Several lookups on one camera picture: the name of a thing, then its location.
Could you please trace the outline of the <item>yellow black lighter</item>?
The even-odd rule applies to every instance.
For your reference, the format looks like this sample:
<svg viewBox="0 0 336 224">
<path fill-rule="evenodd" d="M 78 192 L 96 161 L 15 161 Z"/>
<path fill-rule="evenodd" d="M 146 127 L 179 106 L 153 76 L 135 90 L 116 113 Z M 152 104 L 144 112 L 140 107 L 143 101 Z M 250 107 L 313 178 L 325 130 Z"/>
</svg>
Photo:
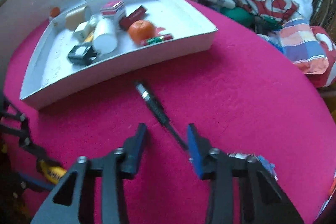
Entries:
<svg viewBox="0 0 336 224">
<path fill-rule="evenodd" d="M 54 163 L 48 163 L 44 160 L 37 161 L 37 171 L 41 173 L 47 181 L 52 184 L 58 184 L 60 179 L 66 174 L 67 170 Z"/>
</svg>

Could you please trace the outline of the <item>blue binder clip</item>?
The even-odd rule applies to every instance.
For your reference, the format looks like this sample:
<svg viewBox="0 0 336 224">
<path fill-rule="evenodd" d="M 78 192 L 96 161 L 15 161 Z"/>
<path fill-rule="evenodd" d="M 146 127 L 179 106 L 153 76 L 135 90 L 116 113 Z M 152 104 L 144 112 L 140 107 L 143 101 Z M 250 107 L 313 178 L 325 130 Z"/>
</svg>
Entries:
<svg viewBox="0 0 336 224">
<path fill-rule="evenodd" d="M 257 159 L 262 164 L 262 166 L 272 175 L 272 177 L 277 181 L 278 177 L 275 172 L 275 165 L 272 162 L 269 162 L 265 157 L 262 155 L 258 155 Z"/>
</svg>

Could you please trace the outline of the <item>black rectangular small box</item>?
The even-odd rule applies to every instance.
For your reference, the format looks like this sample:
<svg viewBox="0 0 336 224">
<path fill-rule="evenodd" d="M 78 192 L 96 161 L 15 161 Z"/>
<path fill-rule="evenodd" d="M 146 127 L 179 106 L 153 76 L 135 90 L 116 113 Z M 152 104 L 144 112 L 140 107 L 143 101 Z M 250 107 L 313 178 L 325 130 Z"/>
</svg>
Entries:
<svg viewBox="0 0 336 224">
<path fill-rule="evenodd" d="M 91 43 L 74 46 L 67 55 L 67 59 L 74 65 L 91 65 L 98 56 Z"/>
</svg>

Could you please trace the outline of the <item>brown tape roll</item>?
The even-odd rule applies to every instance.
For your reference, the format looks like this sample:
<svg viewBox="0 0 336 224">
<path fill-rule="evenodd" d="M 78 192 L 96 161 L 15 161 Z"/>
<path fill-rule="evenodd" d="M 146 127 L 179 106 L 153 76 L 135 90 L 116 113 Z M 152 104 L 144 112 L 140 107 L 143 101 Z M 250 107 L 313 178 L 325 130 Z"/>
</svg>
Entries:
<svg viewBox="0 0 336 224">
<path fill-rule="evenodd" d="M 89 6 L 74 9 L 66 15 L 65 27 L 70 31 L 74 31 L 79 24 L 89 21 L 91 16 L 92 11 Z"/>
</svg>

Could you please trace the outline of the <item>white cylindrical bottle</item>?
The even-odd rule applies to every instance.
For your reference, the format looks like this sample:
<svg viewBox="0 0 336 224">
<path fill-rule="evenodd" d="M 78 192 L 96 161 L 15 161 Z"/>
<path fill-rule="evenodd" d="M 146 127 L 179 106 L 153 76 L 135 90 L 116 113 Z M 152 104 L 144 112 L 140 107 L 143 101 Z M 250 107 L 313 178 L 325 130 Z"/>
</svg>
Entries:
<svg viewBox="0 0 336 224">
<path fill-rule="evenodd" d="M 102 55 L 111 53 L 117 48 L 118 39 L 113 22 L 108 18 L 100 20 L 93 33 L 93 48 Z"/>
</svg>

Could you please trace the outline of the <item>black gel pen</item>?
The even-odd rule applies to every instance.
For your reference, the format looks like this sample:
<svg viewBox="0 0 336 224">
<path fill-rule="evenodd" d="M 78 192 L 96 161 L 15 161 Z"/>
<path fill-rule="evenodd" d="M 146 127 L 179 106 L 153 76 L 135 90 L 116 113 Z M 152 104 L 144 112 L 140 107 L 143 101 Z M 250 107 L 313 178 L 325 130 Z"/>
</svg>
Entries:
<svg viewBox="0 0 336 224">
<path fill-rule="evenodd" d="M 186 142 L 180 137 L 178 131 L 174 128 L 171 123 L 171 120 L 166 115 L 165 110 L 153 94 L 153 92 L 146 87 L 146 85 L 141 81 L 136 81 L 134 83 L 135 89 L 141 96 L 141 98 L 145 101 L 147 108 L 151 111 L 151 113 L 155 116 L 156 120 L 163 126 L 177 141 L 180 147 L 184 150 L 188 150 L 188 145 Z"/>
</svg>

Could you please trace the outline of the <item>red lighter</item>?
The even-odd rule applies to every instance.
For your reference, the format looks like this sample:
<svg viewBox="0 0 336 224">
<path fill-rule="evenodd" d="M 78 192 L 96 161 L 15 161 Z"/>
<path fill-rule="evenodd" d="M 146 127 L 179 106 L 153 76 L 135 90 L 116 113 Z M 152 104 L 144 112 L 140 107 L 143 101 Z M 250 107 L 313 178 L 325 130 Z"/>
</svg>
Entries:
<svg viewBox="0 0 336 224">
<path fill-rule="evenodd" d="M 130 15 L 123 17 L 119 21 L 119 26 L 122 30 L 127 31 L 130 26 L 138 20 L 141 20 L 147 12 L 147 9 L 143 6 L 139 6 L 136 10 L 134 10 Z"/>
</svg>

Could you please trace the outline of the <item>red white card box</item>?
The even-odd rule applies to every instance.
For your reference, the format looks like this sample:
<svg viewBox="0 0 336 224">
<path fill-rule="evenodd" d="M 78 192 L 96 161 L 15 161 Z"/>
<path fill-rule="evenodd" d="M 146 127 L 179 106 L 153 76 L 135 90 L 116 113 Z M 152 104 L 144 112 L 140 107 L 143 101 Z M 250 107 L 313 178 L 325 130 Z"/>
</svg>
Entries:
<svg viewBox="0 0 336 224">
<path fill-rule="evenodd" d="M 126 17 L 125 3 L 122 0 L 110 1 L 100 9 L 104 18 L 111 19 L 114 24 L 118 24 L 121 19 Z"/>
</svg>

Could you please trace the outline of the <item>orange tangerine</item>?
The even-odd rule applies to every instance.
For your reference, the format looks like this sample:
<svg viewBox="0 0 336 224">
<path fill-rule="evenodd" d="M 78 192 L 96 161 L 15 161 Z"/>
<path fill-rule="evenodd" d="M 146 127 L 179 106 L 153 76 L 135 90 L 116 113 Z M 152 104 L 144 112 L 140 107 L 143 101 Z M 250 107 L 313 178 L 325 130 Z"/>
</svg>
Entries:
<svg viewBox="0 0 336 224">
<path fill-rule="evenodd" d="M 155 37 L 155 25 L 147 20 L 138 20 L 128 29 L 128 34 L 135 44 L 140 45 L 144 40 Z"/>
</svg>

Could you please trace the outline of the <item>white charger plug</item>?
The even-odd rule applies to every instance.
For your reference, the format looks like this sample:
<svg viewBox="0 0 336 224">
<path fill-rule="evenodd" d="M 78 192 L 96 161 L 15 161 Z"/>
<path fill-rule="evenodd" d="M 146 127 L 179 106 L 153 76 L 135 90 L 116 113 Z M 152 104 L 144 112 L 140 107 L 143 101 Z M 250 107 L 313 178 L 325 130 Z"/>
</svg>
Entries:
<svg viewBox="0 0 336 224">
<path fill-rule="evenodd" d="M 88 35 L 92 32 L 92 28 L 89 22 L 82 22 L 78 25 L 73 32 L 73 37 L 80 42 L 83 42 Z"/>
</svg>

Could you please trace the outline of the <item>small clear liquid bottle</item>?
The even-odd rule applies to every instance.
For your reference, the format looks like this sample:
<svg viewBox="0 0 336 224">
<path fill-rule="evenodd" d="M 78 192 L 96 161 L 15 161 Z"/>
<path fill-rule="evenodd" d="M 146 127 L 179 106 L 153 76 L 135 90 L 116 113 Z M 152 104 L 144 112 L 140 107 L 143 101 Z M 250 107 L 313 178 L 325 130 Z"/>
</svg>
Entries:
<svg viewBox="0 0 336 224">
<path fill-rule="evenodd" d="M 90 17 L 89 20 L 89 25 L 91 28 L 95 29 L 98 22 L 100 22 L 100 20 L 102 20 L 104 17 L 101 14 L 94 14 Z"/>
</svg>

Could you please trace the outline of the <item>dark red cylindrical jar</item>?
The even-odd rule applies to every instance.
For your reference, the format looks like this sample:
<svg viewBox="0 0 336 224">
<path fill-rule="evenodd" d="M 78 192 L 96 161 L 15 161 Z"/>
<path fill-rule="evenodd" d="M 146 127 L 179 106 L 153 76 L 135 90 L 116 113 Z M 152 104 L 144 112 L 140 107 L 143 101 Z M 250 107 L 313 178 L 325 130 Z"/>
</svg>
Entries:
<svg viewBox="0 0 336 224">
<path fill-rule="evenodd" d="M 148 46 L 148 45 L 157 44 L 157 43 L 164 42 L 164 41 L 171 40 L 171 39 L 173 39 L 173 36 L 171 34 L 164 34 L 164 35 L 156 36 L 151 39 L 143 40 L 142 42 L 140 42 L 140 45 Z"/>
</svg>

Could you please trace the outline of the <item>magenta felt table cloth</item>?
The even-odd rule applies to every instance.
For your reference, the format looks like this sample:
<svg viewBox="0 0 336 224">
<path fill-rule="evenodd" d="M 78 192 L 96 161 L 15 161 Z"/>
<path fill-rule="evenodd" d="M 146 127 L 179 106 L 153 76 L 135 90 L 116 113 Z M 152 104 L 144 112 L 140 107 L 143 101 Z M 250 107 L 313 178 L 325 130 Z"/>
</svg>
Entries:
<svg viewBox="0 0 336 224">
<path fill-rule="evenodd" d="M 202 5 L 218 28 L 208 51 L 121 75 L 35 111 L 19 100 L 42 23 L 14 52 L 4 92 L 30 120 L 34 142 L 70 167 L 100 157 L 145 123 L 149 138 L 138 175 L 125 182 L 131 223 L 203 223 L 209 184 L 160 126 L 134 88 L 144 80 L 182 136 L 189 123 L 225 152 L 255 153 L 276 166 L 278 182 L 305 223 L 314 222 L 335 172 L 335 123 L 310 81 L 278 50 Z"/>
</svg>

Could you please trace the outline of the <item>small orange fruit toy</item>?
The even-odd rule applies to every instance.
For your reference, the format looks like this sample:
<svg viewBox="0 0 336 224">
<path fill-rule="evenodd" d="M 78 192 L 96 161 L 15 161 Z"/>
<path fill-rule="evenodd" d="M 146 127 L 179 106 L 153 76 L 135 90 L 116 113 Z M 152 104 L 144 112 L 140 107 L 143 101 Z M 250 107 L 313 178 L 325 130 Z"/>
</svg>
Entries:
<svg viewBox="0 0 336 224">
<path fill-rule="evenodd" d="M 60 8 L 59 7 L 53 7 L 50 9 L 50 17 L 56 18 L 60 14 Z"/>
</svg>

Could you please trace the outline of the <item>white shallow cardboard box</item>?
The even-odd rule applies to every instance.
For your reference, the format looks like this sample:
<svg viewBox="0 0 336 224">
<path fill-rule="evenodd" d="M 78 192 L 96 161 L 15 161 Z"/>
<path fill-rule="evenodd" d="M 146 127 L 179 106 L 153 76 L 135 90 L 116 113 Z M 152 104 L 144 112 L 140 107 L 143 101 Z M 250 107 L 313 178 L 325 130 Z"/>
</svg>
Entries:
<svg viewBox="0 0 336 224">
<path fill-rule="evenodd" d="M 85 5 L 97 15 L 115 0 L 89 0 Z M 145 19 L 172 39 L 139 47 L 128 33 L 118 30 L 117 47 L 99 55 L 91 65 L 74 65 L 67 55 L 78 40 L 65 27 L 62 13 L 43 32 L 30 58 L 19 98 L 36 110 L 87 87 L 124 73 L 195 52 L 206 51 L 217 27 L 185 0 L 122 0 L 126 13 L 139 6 L 147 9 Z"/>
</svg>

